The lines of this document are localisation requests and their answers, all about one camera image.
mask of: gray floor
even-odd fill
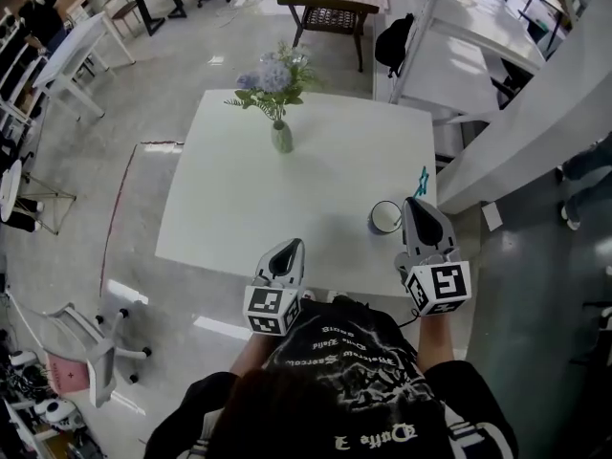
[[[569,420],[584,383],[569,360],[594,342],[597,310],[582,302],[612,299],[610,202],[587,209],[573,232],[557,202],[602,172],[557,186],[548,174],[497,202],[504,225],[483,227],[479,298],[468,360],[492,388],[514,427],[523,458],[558,457],[572,442]]]
[[[99,72],[88,87],[106,111],[103,118],[95,118],[70,100],[82,111],[80,122],[49,107],[40,143],[33,138],[30,147],[37,152],[33,173],[78,196],[59,236],[0,229],[16,297],[38,311],[73,301],[87,317],[97,313],[110,317],[119,307],[127,307],[131,318],[122,331],[124,346],[138,349],[147,344],[153,349],[150,360],[137,366],[118,360],[117,390],[102,408],[93,408],[86,393],[69,396],[110,458],[142,456],[144,441],[178,405],[187,386],[211,372],[228,369],[244,345],[241,339],[200,324],[202,318],[210,318],[244,325],[244,277],[154,256],[181,148],[150,143],[182,142],[203,93],[233,88],[236,77],[255,68],[259,57],[274,50],[277,41],[291,41],[295,23],[290,15],[262,15],[256,7],[228,13],[224,0],[208,2],[202,9],[195,7],[194,0],[186,1],[188,19],[166,22],[153,37],[142,33],[140,26],[137,38],[126,39],[137,59],[134,65],[125,65],[125,57],[111,42],[101,43],[100,52],[114,74]],[[171,9],[169,0],[147,2],[154,14]],[[367,33],[363,74],[357,72],[350,37],[305,33],[302,41],[325,82],[325,93],[371,97],[372,43]],[[57,206],[60,213],[65,208],[65,204]],[[45,220],[50,221],[52,213],[48,203]],[[464,256],[477,262],[477,211],[465,213],[456,226]],[[477,265],[472,264],[474,281]],[[399,323],[411,318],[410,305],[401,298],[356,298],[387,311]],[[460,358],[466,354],[474,304],[473,300],[464,305],[453,320]],[[18,346],[37,350],[14,311],[9,311],[9,317]],[[404,335],[416,345],[418,323],[404,328]],[[141,373],[141,381],[128,385],[125,376],[134,370]]]

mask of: flower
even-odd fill
[[[259,86],[264,92],[282,92],[291,85],[291,72],[282,61],[271,59],[263,63]]]
[[[269,53],[264,53],[261,55],[261,57],[259,58],[261,60],[261,62],[265,63],[266,61],[274,61],[274,60],[278,60],[278,54],[275,53],[274,51],[270,51]]]
[[[238,88],[243,90],[255,88],[259,86],[259,74],[257,72],[248,72],[238,77],[236,80]]]

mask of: flower vase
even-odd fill
[[[278,153],[291,153],[294,150],[294,137],[291,129],[284,120],[275,120],[272,123],[272,144]]]

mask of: shoe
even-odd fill
[[[310,289],[306,289],[304,294],[302,294],[302,299],[310,299],[311,301],[316,301],[315,293],[313,293]]]
[[[334,299],[336,299],[339,295],[343,295],[344,297],[348,297],[347,293],[342,293],[340,291],[329,291],[327,293],[327,302],[332,303]]]
[[[570,230],[576,231],[580,228],[580,221],[572,221],[567,215],[567,211],[565,210],[565,205],[561,208],[561,218],[566,222],[567,226]]]
[[[565,174],[563,173],[563,165],[559,165],[557,168],[555,168],[555,178],[557,179],[558,184],[565,180]]]

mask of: white pillar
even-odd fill
[[[528,184],[612,130],[612,0],[591,0],[521,93],[438,175],[456,213]]]

